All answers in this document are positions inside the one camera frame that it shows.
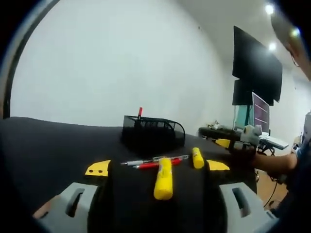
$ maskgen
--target red marker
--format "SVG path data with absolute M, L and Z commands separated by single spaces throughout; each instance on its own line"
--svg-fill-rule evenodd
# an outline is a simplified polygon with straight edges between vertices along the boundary
M 138 112 L 138 120 L 140 120 L 141 118 L 141 114 L 142 114 L 142 107 L 139 108 L 139 112 Z
M 172 165 L 177 165 L 177 164 L 180 164 L 181 159 L 178 159 L 178 158 L 172 159 L 171 162 L 172 162 Z M 134 168 L 147 169 L 147 168 L 158 167 L 158 166 L 159 166 L 159 163 L 156 162 L 156 163 L 145 163 L 145 164 L 137 165 L 137 166 L 134 166 Z

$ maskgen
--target yellow glue stick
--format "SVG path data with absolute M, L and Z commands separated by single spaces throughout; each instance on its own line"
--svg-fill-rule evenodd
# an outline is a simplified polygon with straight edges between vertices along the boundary
M 169 200 L 173 196 L 172 163 L 168 158 L 159 160 L 159 172 L 155 182 L 154 197 Z
M 193 160 L 193 166 L 196 169 L 200 169 L 204 167 L 204 159 L 200 153 L 199 148 L 197 147 L 192 149 L 192 160 Z

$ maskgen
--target ceiling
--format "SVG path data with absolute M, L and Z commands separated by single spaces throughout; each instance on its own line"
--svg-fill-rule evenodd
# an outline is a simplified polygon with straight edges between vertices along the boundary
M 273 52 L 279 61 L 297 77 L 304 78 L 282 44 L 276 38 L 270 16 L 265 11 L 265 0 L 178 0 L 207 32 L 221 59 L 233 63 L 233 26 L 256 38 L 264 46 L 276 43 Z

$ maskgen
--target ceiling light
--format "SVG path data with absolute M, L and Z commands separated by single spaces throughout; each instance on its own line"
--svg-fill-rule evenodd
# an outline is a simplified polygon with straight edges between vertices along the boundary
M 269 51 L 274 51 L 274 50 L 276 50 L 276 43 L 270 43 Z
M 274 6 L 271 4 L 267 4 L 265 9 L 268 15 L 272 15 L 274 12 Z
M 298 28 L 295 28 L 292 30 L 291 32 L 291 36 L 292 37 L 296 37 L 296 36 L 299 36 L 300 35 L 300 30 Z

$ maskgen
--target wooden floor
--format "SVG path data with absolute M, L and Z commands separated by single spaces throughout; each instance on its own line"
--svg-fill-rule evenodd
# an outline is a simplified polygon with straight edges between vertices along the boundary
M 262 199 L 263 204 L 267 202 L 269 197 L 271 196 L 276 183 L 271 181 L 270 177 L 267 173 L 263 171 L 259 171 L 259 181 L 257 183 L 257 194 Z M 283 200 L 285 195 L 287 194 L 286 185 L 278 184 L 276 187 L 276 191 L 272 196 L 271 200 Z

